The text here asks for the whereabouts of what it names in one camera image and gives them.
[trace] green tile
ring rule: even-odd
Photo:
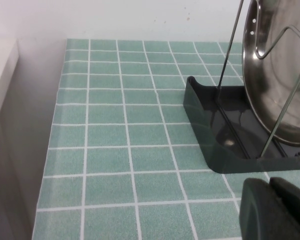
[[[85,104],[87,102],[87,90],[59,89],[57,104]]]
[[[123,106],[89,106],[89,124],[124,124]]]
[[[126,104],[157,104],[154,90],[124,90]]]
[[[52,126],[49,147],[83,147],[85,145],[84,126]]]
[[[91,50],[110,50],[116,51],[116,40],[91,40]]]
[[[201,64],[201,60],[197,54],[174,54],[178,64]]]
[[[128,128],[131,145],[168,144],[163,125],[130,125]]]
[[[87,74],[87,61],[68,61],[63,64],[63,74]]]
[[[116,51],[92,51],[90,53],[90,60],[99,62],[118,62],[118,54]]]
[[[238,75],[239,76],[243,76],[243,74],[242,74],[242,66],[240,65],[240,66],[238,66],[238,65],[235,65],[235,66],[233,66],[233,68],[234,68],[234,70],[238,73]]]
[[[86,172],[88,174],[130,172],[128,149],[88,149]]]
[[[134,202],[130,175],[87,176],[85,205]]]
[[[220,46],[224,53],[227,53],[229,43],[228,42],[220,42]],[[242,43],[241,42],[233,42],[231,46],[232,54],[241,54],[242,53]]]
[[[174,63],[175,60],[171,53],[154,53],[148,52],[149,63]]]
[[[57,105],[54,110],[54,124],[84,124],[86,106]]]
[[[194,78],[198,83],[200,83],[201,85],[204,85],[204,86],[214,86],[215,84],[218,85],[218,81],[219,81],[218,77],[216,77],[217,81],[213,78],[213,80],[215,80],[214,81],[215,84],[214,84],[214,82],[212,81],[210,76],[195,76]]]
[[[129,124],[162,123],[158,106],[126,106],[126,118]]]
[[[213,80],[215,84],[218,85],[220,77],[213,77]],[[244,83],[239,77],[224,76],[221,85],[222,86],[243,86]]]
[[[201,75],[201,76],[207,76],[208,73],[205,69],[204,65],[193,65],[193,64],[182,64],[178,65],[180,72],[182,75],[188,75],[188,76],[193,76],[193,75]]]
[[[119,74],[119,65],[114,62],[91,62],[91,74]]]
[[[224,64],[225,56],[223,54],[200,54],[201,59],[205,64]]]
[[[242,56],[241,54],[230,54],[228,61],[231,64],[242,64]]]
[[[151,76],[122,76],[123,88],[125,89],[153,89]]]
[[[33,240],[80,239],[81,210],[37,212]]]
[[[167,41],[145,41],[144,47],[146,52],[169,53],[169,45]]]
[[[189,123],[183,106],[162,106],[161,108],[166,123]]]
[[[82,174],[84,169],[83,149],[48,150],[44,175]]]
[[[89,49],[89,40],[88,39],[68,39],[66,41],[66,49],[88,50]]]
[[[153,76],[157,89],[184,89],[185,84],[180,76]]]
[[[232,198],[221,174],[215,172],[182,172],[180,175],[189,200]]]
[[[223,65],[206,65],[206,68],[208,69],[209,73],[211,76],[220,76],[222,69],[223,69]],[[228,65],[225,68],[224,71],[224,75],[225,76],[236,76],[235,71]]]
[[[90,104],[122,104],[121,90],[90,90]]]
[[[84,221],[85,240],[138,239],[134,207],[87,209]]]
[[[184,204],[139,207],[143,240],[194,239]]]
[[[173,53],[196,53],[194,44],[190,41],[171,41],[170,47]]]
[[[172,144],[198,144],[190,124],[168,125],[167,128]]]
[[[234,192],[236,198],[241,198],[244,181],[247,178],[262,179],[268,182],[268,179],[263,172],[227,174],[225,175],[225,177],[230,185],[230,188]]]
[[[90,75],[90,88],[121,88],[119,75]]]
[[[161,104],[183,104],[185,91],[183,90],[158,90]]]
[[[200,54],[221,54],[218,43],[216,42],[196,42],[196,50]]]
[[[128,63],[121,62],[122,74],[149,75],[149,67],[147,63]]]
[[[144,46],[142,41],[119,40],[118,48],[119,51],[132,51],[132,52],[144,51]]]
[[[87,74],[69,74],[62,75],[60,79],[60,88],[86,88],[88,81]]]
[[[139,202],[184,200],[176,173],[147,173],[134,175]]]
[[[153,75],[179,75],[175,64],[151,63],[150,68]]]
[[[209,169],[199,146],[174,146],[173,152],[180,170]]]
[[[68,50],[65,52],[65,61],[81,60],[88,61],[89,51]]]
[[[300,170],[293,171],[270,171],[269,177],[280,177],[300,188]]]
[[[125,126],[89,126],[88,146],[126,146]]]
[[[120,52],[120,62],[139,62],[146,63],[146,55],[144,52]]]
[[[82,177],[44,178],[38,208],[81,206]]]
[[[175,170],[169,147],[133,147],[134,171]]]
[[[190,211],[199,239],[241,238],[233,202],[190,203]]]

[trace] drip tray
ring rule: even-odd
[[[259,158],[269,134],[246,98],[244,86],[217,87],[187,78],[183,106],[204,159],[221,174],[300,170],[300,147],[273,139]]]

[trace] stainless steel pan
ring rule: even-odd
[[[258,120],[279,141],[300,146],[300,0],[251,1],[242,64]]]

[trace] white grout line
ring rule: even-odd
[[[87,90],[86,87],[60,87],[62,90]],[[90,90],[121,90],[121,88],[110,88],[110,87],[90,87]],[[133,91],[153,91],[153,88],[124,88],[123,90]],[[160,88],[160,91],[184,91],[184,88]]]
[[[211,169],[187,169],[179,170],[180,173],[211,173]],[[157,170],[157,171],[134,171],[133,174],[170,174],[177,173],[176,170]],[[121,175],[130,175],[130,171],[121,171],[121,172],[97,172],[97,173],[86,173],[86,177],[98,177],[98,176],[121,176]],[[79,178],[83,177],[84,174],[62,174],[62,175],[50,175],[43,176],[44,179],[62,179],[62,178]]]
[[[219,48],[220,48],[220,51],[221,53],[223,54],[224,57],[226,57],[226,54],[224,53],[224,51],[222,50],[221,46],[220,46],[220,43],[217,42]],[[233,71],[235,72],[235,74],[237,75],[237,77],[241,80],[241,82],[244,82],[242,79],[241,79],[241,76],[237,73],[236,69],[234,68],[234,64],[232,64],[229,59],[228,59],[228,63],[230,64],[230,67],[233,69]]]
[[[85,106],[85,103],[56,103],[57,106]],[[126,106],[158,106],[157,103],[126,103]],[[89,106],[123,106],[122,103],[89,103]],[[181,107],[182,104],[161,104],[161,106]]]
[[[198,55],[199,59],[201,60],[201,62],[202,62],[202,64],[203,64],[203,66],[204,66],[206,72],[208,73],[208,75],[209,75],[209,77],[210,77],[210,79],[211,79],[213,85],[216,86],[216,83],[215,83],[213,77],[211,76],[211,74],[210,74],[210,72],[209,72],[209,70],[208,70],[208,68],[207,68],[207,66],[206,66],[206,64],[205,64],[205,62],[204,62],[204,60],[201,58],[201,56],[200,56],[199,53],[198,53],[197,47],[196,47],[196,45],[195,45],[195,42],[193,41],[192,44],[193,44],[193,47],[194,47],[194,50],[195,50],[196,54]]]
[[[80,72],[69,72],[69,73],[62,73],[62,76],[66,75],[87,75],[86,73],[80,73]],[[150,76],[149,74],[121,74],[122,76]],[[90,76],[119,76],[119,74],[107,74],[107,73],[90,73]],[[180,75],[172,75],[172,74],[152,74],[154,77],[179,77]],[[209,75],[193,75],[194,77],[210,77]],[[219,78],[219,75],[212,75],[212,77]],[[224,75],[224,77],[227,78],[237,78],[238,76],[230,76],[230,75]]]
[[[123,84],[123,80],[122,80],[118,40],[116,40],[115,43],[116,43],[116,51],[117,51],[119,75],[120,75],[120,85],[121,85],[121,93],[122,93],[125,134],[126,134],[126,142],[127,142],[128,155],[129,155],[129,165],[130,165],[133,198],[134,198],[134,204],[135,204],[134,209],[135,209],[136,228],[137,228],[137,232],[138,232],[138,239],[142,240],[141,224],[140,224],[140,218],[139,218],[138,196],[137,196],[136,182],[135,182],[135,175],[134,175],[134,165],[133,165],[133,161],[132,161],[132,154],[131,154],[131,147],[130,147],[130,136],[129,136],[129,129],[128,129],[127,111],[126,111],[126,100],[125,100],[124,84]]]
[[[131,145],[130,148],[163,148],[169,147],[168,144],[162,145]],[[172,144],[173,147],[199,147],[199,144]],[[128,146],[88,146],[88,149],[125,149]],[[49,150],[75,150],[84,149],[84,146],[60,146],[60,147],[49,147]]]
[[[82,51],[82,52],[87,52],[87,49],[67,49],[66,52],[71,52],[71,51]],[[117,50],[91,50],[91,52],[117,52]],[[121,51],[119,50],[119,53],[145,53],[144,51]],[[162,52],[162,51],[147,51],[146,53],[149,54],[169,54],[169,52]],[[196,53],[194,52],[174,52],[174,54],[189,54],[189,55],[194,55]],[[222,55],[221,53],[200,53],[202,55]],[[231,55],[241,55],[241,53],[231,53]]]
[[[263,173],[264,173],[266,179],[268,179],[268,181],[270,181],[270,177],[269,177],[268,173],[266,171],[264,171]]]
[[[229,183],[228,183],[228,180],[227,180],[227,178],[226,178],[226,175],[224,175],[224,174],[221,174],[221,175],[222,175],[222,178],[223,178],[223,180],[224,180],[224,183],[225,183],[226,187],[228,188],[228,190],[230,191],[230,193],[231,193],[231,195],[232,195],[232,200],[233,200],[233,202],[234,202],[234,206],[235,206],[237,212],[239,213],[239,212],[240,212],[240,207],[239,207],[239,204],[238,204],[238,202],[237,202],[236,195],[235,195],[234,191],[232,191],[232,189],[231,189],[231,187],[230,187],[230,185],[229,185]]]
[[[87,91],[86,91],[86,106],[85,106],[85,131],[84,131],[84,155],[83,155],[83,177],[82,177],[82,199],[81,199],[81,228],[80,240],[85,239],[85,204],[86,204],[86,181],[87,181],[87,155],[88,155],[88,122],[89,122],[89,87],[90,87],[90,49],[91,40],[89,39],[88,51],[88,74],[87,74]]]
[[[195,199],[195,200],[172,200],[172,201],[147,201],[147,202],[128,202],[128,203],[113,203],[113,204],[99,204],[99,205],[85,205],[85,209],[101,209],[101,208],[120,208],[120,207],[135,207],[135,206],[155,206],[155,205],[172,205],[172,204],[204,204],[204,203],[223,203],[232,202],[233,198],[216,198],[216,199]],[[49,207],[38,208],[37,212],[57,212],[69,210],[81,210],[82,206],[65,206],[65,207]]]
[[[168,122],[166,123],[167,125],[189,125],[191,124],[190,122]],[[53,123],[53,126],[62,126],[62,127],[84,127],[86,124],[79,124],[79,123]],[[144,126],[144,125],[163,125],[162,122],[138,122],[138,123],[88,123],[88,126]]]
[[[65,63],[88,63],[87,60],[68,60],[68,61],[65,61]],[[102,63],[102,64],[117,64],[118,62],[117,61],[90,61],[90,63]],[[154,65],[174,65],[174,64],[177,64],[177,65],[202,65],[201,63],[184,63],[184,62],[180,62],[180,63],[177,63],[177,61],[175,62],[149,62],[150,64],[154,64]],[[146,65],[147,63],[144,62],[144,61],[121,61],[120,64],[144,64]],[[222,63],[206,63],[206,65],[217,65],[217,66],[223,66]],[[233,66],[241,66],[241,64],[234,64],[232,63]]]
[[[176,68],[178,69],[178,72],[179,72],[180,78],[181,78],[181,80],[182,80],[182,82],[183,82],[183,85],[186,86],[187,83],[186,83],[186,81],[185,81],[185,79],[184,79],[184,76],[182,75],[182,73],[181,73],[181,71],[180,71],[180,68],[179,68],[179,66],[178,66],[177,60],[176,60],[176,58],[175,58],[175,55],[174,55],[174,53],[172,52],[172,49],[171,49],[171,46],[170,46],[170,42],[169,42],[169,41],[168,41],[168,46],[169,46],[169,50],[170,50],[170,53],[171,53],[171,55],[172,55],[174,64],[175,64]]]
[[[146,53],[146,47],[145,47],[145,42],[144,41],[142,41],[142,45],[143,45],[143,50]],[[198,240],[197,231],[196,231],[196,228],[195,228],[194,220],[192,218],[191,211],[190,211],[190,206],[189,206],[189,203],[188,203],[188,197],[187,197],[186,191],[184,189],[184,186],[182,184],[182,180],[181,180],[181,176],[180,176],[180,173],[179,173],[179,168],[178,168],[178,165],[177,165],[175,153],[174,153],[174,150],[173,150],[173,147],[172,147],[172,144],[171,144],[171,140],[170,140],[170,137],[169,137],[168,128],[167,128],[165,117],[164,117],[164,114],[163,114],[163,111],[162,111],[162,108],[161,108],[159,95],[157,93],[154,77],[152,75],[152,71],[151,71],[151,67],[150,67],[150,63],[149,63],[149,59],[148,59],[147,54],[145,54],[145,58],[146,58],[146,62],[148,64],[149,72],[150,72],[150,75],[151,75],[153,89],[156,93],[156,100],[157,100],[158,105],[159,105],[159,110],[160,110],[160,115],[161,115],[162,122],[163,122],[165,135],[166,135],[168,145],[169,145],[169,148],[170,148],[170,152],[171,152],[171,155],[172,155],[172,160],[173,160],[173,164],[174,164],[174,167],[175,167],[175,170],[176,170],[176,175],[177,175],[177,178],[178,178],[178,182],[179,182],[179,185],[180,185],[180,188],[181,188],[181,191],[182,191],[182,194],[183,194],[183,198],[184,198],[184,201],[185,201],[185,207],[186,207],[186,211],[187,211],[187,214],[188,214],[188,217],[189,217],[189,221],[190,221],[190,225],[191,225],[191,228],[192,228],[194,240]]]

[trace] tiled surface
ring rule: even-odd
[[[212,172],[182,106],[189,75],[218,84],[227,48],[68,40],[33,239],[241,239],[243,181],[267,175]],[[241,68],[235,43],[223,84]],[[300,187],[300,171],[268,175]]]

